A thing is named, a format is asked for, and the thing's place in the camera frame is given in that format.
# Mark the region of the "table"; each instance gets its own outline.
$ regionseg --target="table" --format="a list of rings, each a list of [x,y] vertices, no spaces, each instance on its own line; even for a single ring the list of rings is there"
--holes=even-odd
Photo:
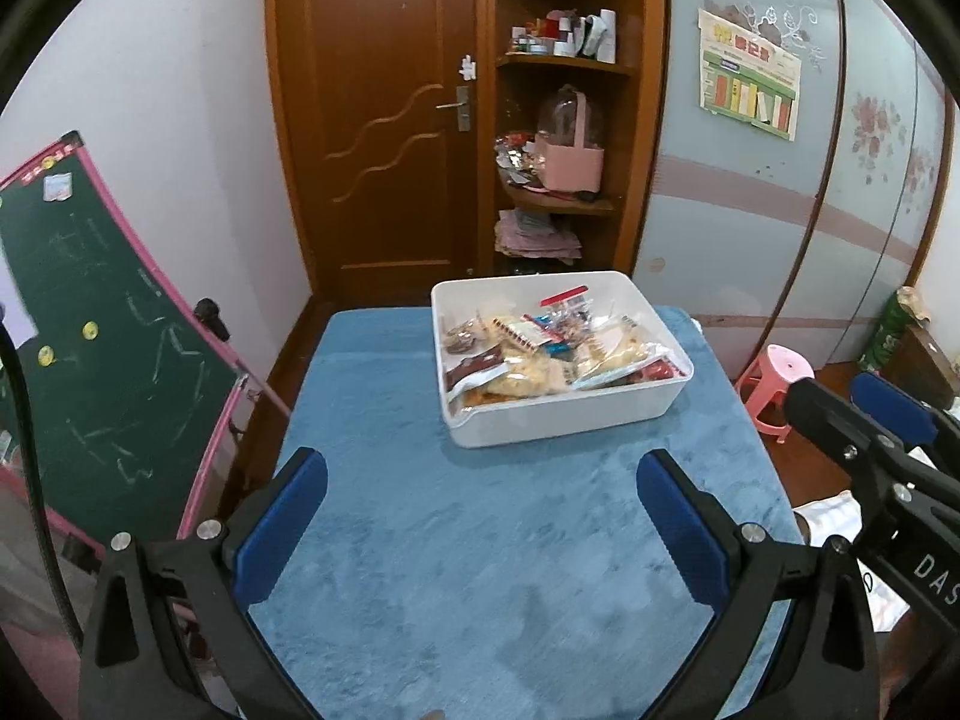
[[[637,500],[666,447],[737,521],[800,543],[784,489],[712,351],[659,314],[696,373],[659,419],[462,449],[440,417],[430,311],[336,314],[282,458],[325,455],[329,492],[251,616],[325,717],[635,720],[710,618]],[[724,714],[746,704],[771,613]]]

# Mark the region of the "green chalkboard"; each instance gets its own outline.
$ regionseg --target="green chalkboard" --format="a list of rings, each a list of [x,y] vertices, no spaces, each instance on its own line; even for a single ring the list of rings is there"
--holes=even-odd
[[[145,177],[176,170],[140,162]],[[0,268],[17,293],[7,278],[0,300],[21,336],[46,503],[100,543],[176,536],[238,378],[124,224],[76,132],[0,184]],[[6,375],[0,423],[16,437]]]

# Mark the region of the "poster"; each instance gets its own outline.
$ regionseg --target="poster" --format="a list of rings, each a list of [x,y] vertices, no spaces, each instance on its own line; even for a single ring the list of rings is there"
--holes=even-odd
[[[792,141],[800,60],[748,29],[700,11],[700,108]]]

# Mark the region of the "sliding wardrobe door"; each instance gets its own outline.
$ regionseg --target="sliding wardrobe door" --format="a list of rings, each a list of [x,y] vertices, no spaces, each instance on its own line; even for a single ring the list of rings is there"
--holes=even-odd
[[[800,58],[796,139],[700,108],[698,9]],[[729,375],[781,297],[827,162],[840,73],[838,0],[671,0],[659,155],[634,280],[701,319]]]
[[[877,271],[894,268],[896,275],[902,266],[906,275],[913,260],[913,247],[891,228],[914,140],[914,40],[881,0],[844,4],[847,74],[832,172],[803,264],[768,337],[814,368],[832,357],[851,323],[869,323],[858,307]]]
[[[917,117],[901,201],[890,237],[877,263],[877,272],[863,295],[853,322],[834,349],[831,362],[848,362],[859,357],[874,331],[883,304],[896,288],[902,286],[910,272],[940,174],[946,108],[944,82],[918,47]]]

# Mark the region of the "plastic stool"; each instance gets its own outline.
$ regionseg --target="plastic stool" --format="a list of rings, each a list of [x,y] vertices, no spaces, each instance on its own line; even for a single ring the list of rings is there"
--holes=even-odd
[[[758,416],[771,403],[781,405],[784,402],[786,389],[795,381],[812,378],[813,368],[802,354],[797,354],[786,346],[771,343],[750,363],[750,367],[743,372],[734,388],[739,395],[742,386],[747,382],[757,382],[754,391],[750,393],[750,397],[743,405],[755,428],[768,436],[776,436],[776,443],[784,443],[790,433],[790,426],[768,425],[766,422],[761,422]]]

